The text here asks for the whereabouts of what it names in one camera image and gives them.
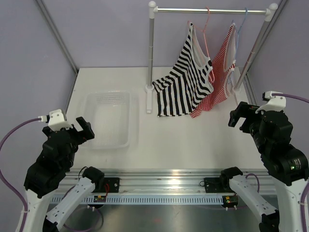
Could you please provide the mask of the black white striped tank top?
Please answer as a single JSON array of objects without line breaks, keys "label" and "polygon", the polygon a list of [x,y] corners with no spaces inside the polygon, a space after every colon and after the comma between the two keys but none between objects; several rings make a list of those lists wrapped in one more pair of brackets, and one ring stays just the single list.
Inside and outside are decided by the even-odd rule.
[{"label": "black white striped tank top", "polygon": [[198,43],[196,28],[190,23],[179,57],[166,76],[153,81],[157,93],[158,117],[192,113],[213,92],[210,83],[211,59]]}]

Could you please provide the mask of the pink plastic hanger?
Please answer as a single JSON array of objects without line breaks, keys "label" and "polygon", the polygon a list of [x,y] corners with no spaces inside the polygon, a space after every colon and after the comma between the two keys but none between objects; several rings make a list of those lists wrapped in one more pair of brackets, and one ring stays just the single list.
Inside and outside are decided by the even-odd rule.
[{"label": "pink plastic hanger", "polygon": [[204,39],[204,45],[205,45],[205,49],[206,49],[206,53],[207,53],[207,57],[210,58],[210,55],[209,55],[209,50],[208,50],[208,45],[207,45],[207,39],[206,39],[206,29],[207,29],[207,25],[208,25],[208,22],[209,22],[209,19],[210,19],[210,9],[208,6],[205,7],[205,10],[207,10],[207,20],[206,20],[206,23],[204,25],[204,28],[200,28],[198,26],[196,26],[195,24],[193,24],[193,22],[189,21],[188,20],[188,24],[189,23],[192,23],[192,25],[198,30],[200,31],[202,34],[203,34],[203,39]]}]

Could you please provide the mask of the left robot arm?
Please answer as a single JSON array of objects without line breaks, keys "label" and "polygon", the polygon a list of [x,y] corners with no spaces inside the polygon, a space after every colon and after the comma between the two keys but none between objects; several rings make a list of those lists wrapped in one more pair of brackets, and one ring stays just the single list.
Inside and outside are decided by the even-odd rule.
[{"label": "left robot arm", "polygon": [[52,130],[43,128],[47,140],[37,160],[28,168],[24,182],[27,196],[26,217],[21,221],[23,232],[58,232],[66,220],[91,192],[104,188],[104,173],[95,167],[88,167],[71,191],[51,211],[48,206],[60,182],[73,166],[79,145],[94,139],[91,124],[83,117],[76,118],[82,130],[74,125],[68,129],[61,126]]}]

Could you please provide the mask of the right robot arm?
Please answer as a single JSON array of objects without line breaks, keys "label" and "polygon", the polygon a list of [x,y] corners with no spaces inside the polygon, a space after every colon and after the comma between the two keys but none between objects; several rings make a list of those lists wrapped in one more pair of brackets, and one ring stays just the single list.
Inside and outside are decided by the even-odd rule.
[{"label": "right robot arm", "polygon": [[291,145],[292,124],[283,110],[259,110],[258,106],[240,102],[230,112],[230,127],[240,118],[243,133],[253,138],[261,161],[272,177],[278,208],[269,204],[237,167],[221,171],[219,186],[235,192],[259,222],[262,232],[307,232],[309,214],[305,199],[309,191],[309,162],[303,152]]}]

